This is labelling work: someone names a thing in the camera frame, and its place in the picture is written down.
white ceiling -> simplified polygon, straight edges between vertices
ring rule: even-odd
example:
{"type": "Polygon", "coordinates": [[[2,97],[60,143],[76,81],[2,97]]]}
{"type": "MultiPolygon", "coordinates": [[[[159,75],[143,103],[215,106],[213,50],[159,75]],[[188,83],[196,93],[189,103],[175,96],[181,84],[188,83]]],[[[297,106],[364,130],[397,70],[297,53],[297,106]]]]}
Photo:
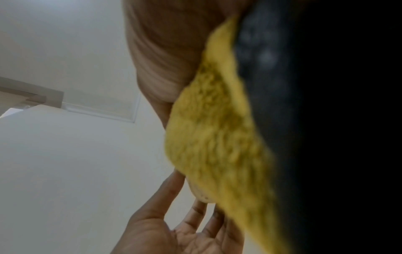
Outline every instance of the white ceiling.
{"type": "Polygon", "coordinates": [[[120,0],[1,0],[0,76],[64,92],[63,107],[134,121],[120,0]]]}

yellow cloth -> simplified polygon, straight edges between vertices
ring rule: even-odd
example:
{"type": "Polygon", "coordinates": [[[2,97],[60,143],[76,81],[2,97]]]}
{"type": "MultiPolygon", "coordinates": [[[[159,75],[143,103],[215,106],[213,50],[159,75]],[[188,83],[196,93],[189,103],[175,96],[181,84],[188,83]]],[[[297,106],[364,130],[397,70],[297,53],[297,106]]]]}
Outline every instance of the yellow cloth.
{"type": "Polygon", "coordinates": [[[268,253],[286,254],[271,180],[274,157],[259,136],[232,52],[238,19],[208,39],[192,83],[173,105],[165,151],[268,253]]]}

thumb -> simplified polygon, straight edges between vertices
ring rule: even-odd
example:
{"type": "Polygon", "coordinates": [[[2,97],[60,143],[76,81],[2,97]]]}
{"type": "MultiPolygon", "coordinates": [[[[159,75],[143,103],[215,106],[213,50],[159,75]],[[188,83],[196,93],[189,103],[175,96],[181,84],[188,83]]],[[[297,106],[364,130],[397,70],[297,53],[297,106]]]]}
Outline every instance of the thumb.
{"type": "Polygon", "coordinates": [[[175,170],[162,183],[158,191],[133,215],[135,221],[160,218],[163,219],[173,200],[184,185],[184,175],[175,170]]]}

hand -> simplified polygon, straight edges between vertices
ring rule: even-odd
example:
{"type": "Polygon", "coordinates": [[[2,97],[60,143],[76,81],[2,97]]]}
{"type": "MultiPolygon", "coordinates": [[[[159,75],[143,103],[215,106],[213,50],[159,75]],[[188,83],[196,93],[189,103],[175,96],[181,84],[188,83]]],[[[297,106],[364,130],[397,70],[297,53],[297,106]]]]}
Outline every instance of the hand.
{"type": "Polygon", "coordinates": [[[216,206],[200,233],[196,231],[205,216],[206,204],[197,200],[184,220],[169,229],[164,216],[183,184],[184,176],[174,171],[130,218],[111,254],[241,254],[242,232],[216,206]]]}
{"type": "Polygon", "coordinates": [[[253,1],[123,1],[138,86],[164,127],[173,103],[194,78],[210,33],[253,1]]]}

open palm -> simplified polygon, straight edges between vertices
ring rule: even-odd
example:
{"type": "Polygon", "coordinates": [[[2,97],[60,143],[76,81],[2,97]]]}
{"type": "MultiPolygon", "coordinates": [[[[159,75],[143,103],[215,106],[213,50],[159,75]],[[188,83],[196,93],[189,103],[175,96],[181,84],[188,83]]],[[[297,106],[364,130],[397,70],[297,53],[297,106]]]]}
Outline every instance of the open palm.
{"type": "Polygon", "coordinates": [[[164,221],[171,203],[184,184],[177,171],[131,218],[112,254],[241,254],[244,236],[232,220],[215,207],[202,230],[206,204],[195,201],[184,220],[173,230],[164,221]]]}

